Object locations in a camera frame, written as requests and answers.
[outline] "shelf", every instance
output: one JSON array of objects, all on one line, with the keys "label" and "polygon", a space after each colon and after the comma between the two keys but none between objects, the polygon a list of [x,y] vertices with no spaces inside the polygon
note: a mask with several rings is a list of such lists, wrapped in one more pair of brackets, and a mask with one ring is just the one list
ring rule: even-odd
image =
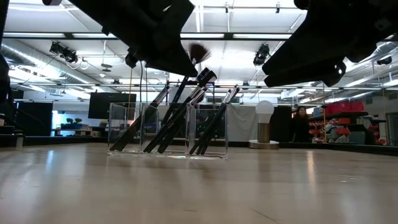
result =
[{"label": "shelf", "polygon": [[[357,117],[360,116],[366,116],[368,115],[368,112],[342,112],[342,113],[337,113],[337,114],[328,114],[326,115],[326,119],[332,119],[332,118],[351,118],[351,119],[356,119]],[[322,116],[316,116],[313,118],[309,118],[309,121],[323,121],[324,117]]]}]

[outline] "transparent box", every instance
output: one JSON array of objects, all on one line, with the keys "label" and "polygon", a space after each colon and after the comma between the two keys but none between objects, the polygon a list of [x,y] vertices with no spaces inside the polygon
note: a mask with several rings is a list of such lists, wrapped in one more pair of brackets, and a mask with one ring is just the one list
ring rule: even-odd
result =
[{"label": "transparent box", "polygon": [[230,105],[189,105],[186,155],[192,159],[227,159]]},{"label": "transparent box", "polygon": [[159,111],[148,103],[111,103],[108,152],[141,153],[159,130]]}]

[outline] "white ceiling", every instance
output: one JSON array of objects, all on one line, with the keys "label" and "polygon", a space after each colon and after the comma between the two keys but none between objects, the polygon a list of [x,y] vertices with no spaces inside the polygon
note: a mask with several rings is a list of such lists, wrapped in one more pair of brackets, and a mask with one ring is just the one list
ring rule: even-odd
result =
[{"label": "white ceiling", "polygon": [[[274,8],[280,3],[280,13],[275,13]],[[197,19],[193,12],[186,22],[183,32],[227,32],[228,15],[222,7],[226,0],[194,0],[192,3],[204,5],[203,19]],[[74,7],[68,1],[63,1],[64,6]],[[230,32],[294,32],[305,19],[306,11],[295,8],[293,0],[229,0]],[[101,32],[101,26],[79,10],[43,12],[43,10],[61,9],[59,6],[44,6],[42,0],[11,0],[8,13],[6,32]],[[43,54],[53,57],[49,52],[51,40],[20,40],[23,44],[36,49]],[[187,48],[190,41],[182,41]],[[62,40],[60,43],[89,61],[86,70],[79,69],[81,73],[95,80],[109,83],[114,78],[128,79],[131,69],[123,64],[127,54],[127,46],[119,40],[109,40],[106,43],[104,62],[113,65],[112,72],[104,78],[100,77],[101,63],[103,62],[103,45],[100,40]],[[252,61],[255,52],[263,42],[260,41],[202,41],[202,44],[212,52],[212,58],[203,63],[202,67],[209,67],[219,77],[219,83],[238,83],[251,80],[252,83],[264,84],[265,75],[260,70],[257,72]],[[279,41],[268,41],[270,50],[275,50]],[[139,78],[141,68],[134,69],[133,77]],[[361,72],[351,75],[351,80],[363,77]],[[162,74],[149,72],[148,78],[165,81]]]}]

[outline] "television screen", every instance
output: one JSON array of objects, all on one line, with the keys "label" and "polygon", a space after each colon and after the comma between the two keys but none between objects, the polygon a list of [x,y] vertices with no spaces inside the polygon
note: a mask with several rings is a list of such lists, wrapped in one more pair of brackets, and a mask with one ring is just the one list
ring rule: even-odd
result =
[{"label": "television screen", "polygon": [[[128,119],[134,119],[135,111],[131,108],[136,107],[136,98],[137,95],[131,94],[129,106],[129,94],[127,93],[91,93],[88,118],[109,119],[111,103],[125,103],[124,107],[130,107]],[[113,111],[113,119],[125,119],[125,115],[126,112],[122,107],[120,111]]]}]

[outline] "ceiling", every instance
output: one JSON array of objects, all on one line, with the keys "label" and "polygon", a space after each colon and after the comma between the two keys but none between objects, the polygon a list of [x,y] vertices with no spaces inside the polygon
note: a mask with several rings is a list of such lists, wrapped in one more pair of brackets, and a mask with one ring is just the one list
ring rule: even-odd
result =
[{"label": "ceiling", "polygon": [[[250,32],[250,33],[288,33],[294,32],[303,22],[306,11],[295,8],[293,0],[194,0],[197,6],[182,32]],[[225,13],[228,2],[229,14]],[[276,5],[280,4],[280,12],[276,12]],[[11,0],[6,22],[6,32],[101,32],[101,26],[88,17],[84,12],[76,10],[74,5],[63,1],[61,6],[44,6],[41,0]],[[52,40],[24,39],[17,40],[28,46],[33,51],[40,52],[49,57],[54,57],[49,52]],[[141,66],[131,70],[124,64],[127,54],[127,46],[120,40],[60,40],[63,46],[76,50],[80,57],[88,61],[87,69],[78,68],[82,75],[92,78],[99,83],[112,83],[120,79],[121,83],[128,84],[130,77],[132,83],[139,83]],[[192,40],[183,40],[182,44],[187,49]],[[203,62],[201,67],[208,67],[217,76],[219,84],[242,84],[250,82],[252,85],[265,85],[265,74],[261,69],[253,65],[255,52],[261,44],[269,44],[273,53],[283,42],[280,41],[240,41],[240,40],[202,40],[206,48],[210,49],[212,57]],[[395,66],[395,51],[393,52],[393,67]],[[112,72],[102,72],[102,63],[113,66]],[[336,86],[347,86],[350,83],[373,74],[372,63],[363,63],[348,72],[344,79]],[[376,71],[388,69],[389,66],[376,67]],[[182,77],[171,75],[172,81]],[[147,79],[150,84],[165,83],[166,76],[159,71],[148,70]],[[377,77],[374,77],[358,85],[375,86]],[[310,86],[310,83],[299,84]],[[261,90],[261,93],[275,92],[275,90]],[[302,99],[319,93],[300,92]]]}]

